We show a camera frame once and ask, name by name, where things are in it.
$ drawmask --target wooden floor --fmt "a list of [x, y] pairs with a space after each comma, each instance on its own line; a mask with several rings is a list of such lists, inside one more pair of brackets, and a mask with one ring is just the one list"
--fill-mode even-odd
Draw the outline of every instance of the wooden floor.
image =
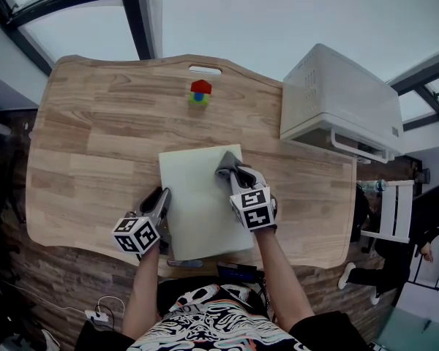
[[[16, 149], [25, 155], [17, 163], [14, 182], [26, 182], [26, 162], [29, 152], [29, 132], [36, 116], [35, 111], [0, 113], [0, 122], [12, 128], [12, 136], [0, 137], [0, 163], [7, 165]], [[385, 178], [387, 180], [411, 179], [411, 162], [397, 159], [388, 165], [362, 165], [358, 179]], [[24, 214], [25, 192], [15, 193], [19, 208]], [[19, 224], [11, 209], [3, 211], [3, 230], [10, 244], [20, 247], [20, 254], [11, 254], [12, 267], [20, 274], [16, 284], [38, 294], [58, 306], [72, 306], [84, 311], [93, 309], [97, 299], [113, 295], [128, 301], [135, 267], [128, 263], [69, 247], [43, 247], [33, 242], [26, 232], [26, 226]], [[379, 268], [383, 260], [374, 252], [362, 254], [360, 244], [352, 244], [347, 261], [358, 267]], [[361, 335], [369, 342], [378, 334], [384, 324], [395, 292], [384, 295], [377, 306], [369, 302], [370, 287], [349, 284], [343, 291], [337, 288], [338, 279], [345, 265], [332, 269], [295, 267], [310, 303], [316, 313], [330, 311], [346, 312]], [[86, 320], [82, 314], [60, 310], [46, 302], [39, 301], [27, 292], [23, 296], [36, 306], [32, 308], [35, 320], [47, 328], [61, 343], [63, 350], [72, 350], [78, 334]], [[107, 299], [102, 302], [114, 310], [116, 328], [121, 324], [121, 304]]]

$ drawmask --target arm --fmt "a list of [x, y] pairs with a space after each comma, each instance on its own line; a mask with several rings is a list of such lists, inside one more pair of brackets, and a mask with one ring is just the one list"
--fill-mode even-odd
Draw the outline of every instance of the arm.
[[278, 244], [274, 231], [264, 227], [255, 232], [255, 237], [262, 255], [267, 290], [270, 293], [273, 310], [279, 326], [289, 332], [297, 322], [314, 316], [314, 312]]
[[135, 340], [157, 322], [159, 258], [160, 243], [157, 242], [144, 254], [135, 274], [132, 293], [122, 323], [122, 334]]

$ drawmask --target person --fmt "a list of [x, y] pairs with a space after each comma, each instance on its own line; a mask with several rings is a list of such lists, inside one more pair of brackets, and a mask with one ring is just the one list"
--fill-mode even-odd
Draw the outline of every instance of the person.
[[376, 305], [382, 294], [406, 283], [410, 276], [411, 257], [416, 247], [423, 258], [432, 263], [431, 243], [439, 235], [439, 186], [413, 201], [410, 225], [410, 243], [378, 239], [375, 251], [385, 259], [382, 269], [357, 268], [348, 263], [338, 281], [343, 290], [347, 283], [374, 286], [370, 300]]
[[346, 314], [314, 314], [273, 228], [263, 227], [255, 237], [277, 325], [260, 296], [243, 284], [202, 276], [158, 285], [155, 245], [138, 266], [121, 333], [97, 331], [87, 322], [75, 349], [369, 349]]

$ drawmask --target white chair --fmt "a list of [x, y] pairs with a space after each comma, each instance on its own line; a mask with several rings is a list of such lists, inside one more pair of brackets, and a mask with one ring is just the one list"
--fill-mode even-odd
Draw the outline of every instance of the white chair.
[[379, 233], [361, 231], [361, 235], [408, 243], [410, 241], [408, 235], [410, 234], [414, 181], [392, 181], [387, 182], [387, 184], [386, 191], [382, 192]]

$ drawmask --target wooden table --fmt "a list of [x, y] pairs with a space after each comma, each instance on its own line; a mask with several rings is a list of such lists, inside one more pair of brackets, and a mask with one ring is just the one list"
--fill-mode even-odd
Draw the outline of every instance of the wooden table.
[[[221, 75], [189, 71], [214, 67]], [[188, 103], [193, 81], [213, 86], [207, 107]], [[293, 265], [330, 268], [345, 261], [353, 221], [356, 163], [346, 156], [279, 140], [282, 84], [230, 61], [178, 56], [109, 62], [61, 58], [50, 75], [34, 125], [26, 183], [31, 238], [72, 246], [134, 265], [110, 231], [118, 218], [160, 185], [158, 154], [240, 143], [245, 163], [264, 174], [278, 199], [277, 237]], [[255, 247], [211, 257], [261, 267]]]

